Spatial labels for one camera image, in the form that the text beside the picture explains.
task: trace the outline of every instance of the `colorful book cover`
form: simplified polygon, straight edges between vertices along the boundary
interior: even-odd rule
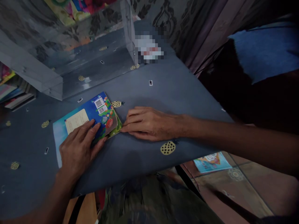
[[[232,168],[223,156],[222,152],[217,152],[199,159],[195,159],[194,163],[201,173]]]
[[[65,26],[88,18],[117,0],[44,0]]]
[[[0,86],[4,83],[6,83],[8,80],[10,80],[12,77],[14,77],[16,73],[11,70],[9,67],[6,65],[2,66],[2,74],[1,74],[1,82]]]
[[[101,92],[98,96],[93,97],[80,107],[76,108],[53,123],[53,132],[59,167],[62,166],[59,146],[75,128],[92,119],[95,120],[94,124],[101,123],[101,126],[92,142],[92,146],[105,136],[110,138],[116,135],[122,128],[122,123],[115,113],[115,110],[113,109],[107,95],[105,92]]]

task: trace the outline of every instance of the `book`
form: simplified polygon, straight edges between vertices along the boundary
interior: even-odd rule
[[[94,124],[101,123],[101,126],[92,141],[92,146],[105,136],[108,136],[108,138],[115,136],[122,128],[122,123],[105,92],[101,92],[99,95],[88,100],[86,103],[53,123],[59,167],[62,166],[59,146],[75,128],[91,119],[95,120]]]
[[[201,173],[232,168],[223,156],[222,152],[213,153],[211,155],[195,159],[194,163]]]
[[[21,78],[21,84],[19,85],[19,87],[14,91],[12,91],[11,93],[9,93],[8,95],[6,95],[5,97],[3,97],[0,100],[0,104],[12,98],[17,97],[18,95],[25,93],[27,86],[28,86],[28,82],[26,82],[24,79]]]
[[[9,80],[7,83],[2,84],[0,86],[0,99],[6,97],[12,91],[14,91],[19,85],[20,79],[19,77],[14,77],[13,79]]]
[[[5,103],[5,108],[13,109],[14,107],[18,106],[22,102],[26,101],[30,97],[32,97],[36,92],[36,89],[32,87],[31,85],[27,86],[27,89],[25,91],[26,94],[18,96],[16,98],[13,98]]]
[[[27,99],[21,102],[19,105],[12,108],[12,112],[22,108],[23,106],[27,105],[28,103],[32,102],[36,99],[36,89],[34,87],[30,88],[31,96]]]

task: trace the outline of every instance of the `book on floor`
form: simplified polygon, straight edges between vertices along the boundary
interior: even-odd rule
[[[94,124],[101,123],[92,145],[95,145],[105,136],[108,136],[109,138],[115,136],[122,128],[122,123],[119,120],[105,92],[101,92],[99,95],[88,100],[86,103],[82,104],[72,112],[53,123],[53,132],[59,167],[62,166],[59,146],[75,128],[92,119],[95,120]]]
[[[201,173],[232,168],[223,156],[222,152],[213,153],[211,155],[195,159],[194,163]]]

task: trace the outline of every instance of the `barcode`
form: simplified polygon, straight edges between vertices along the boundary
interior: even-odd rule
[[[100,109],[98,109],[99,114],[104,113],[106,110],[108,110],[108,108],[106,106],[101,107]]]
[[[103,101],[102,98],[99,98],[98,100],[96,100],[96,101],[94,102],[94,104],[96,105],[97,109],[99,109],[99,108],[100,108],[101,106],[103,106],[105,103],[104,103],[104,101]]]

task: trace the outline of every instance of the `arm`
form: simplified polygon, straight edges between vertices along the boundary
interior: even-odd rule
[[[121,131],[150,141],[194,138],[282,173],[297,175],[299,170],[297,135],[170,115],[148,107],[130,110]]]
[[[101,139],[92,149],[93,137],[100,123],[93,128],[94,120],[76,128],[59,147],[62,167],[58,171],[54,186],[42,206],[34,211],[32,224],[62,223],[74,186],[104,146],[107,138]]]

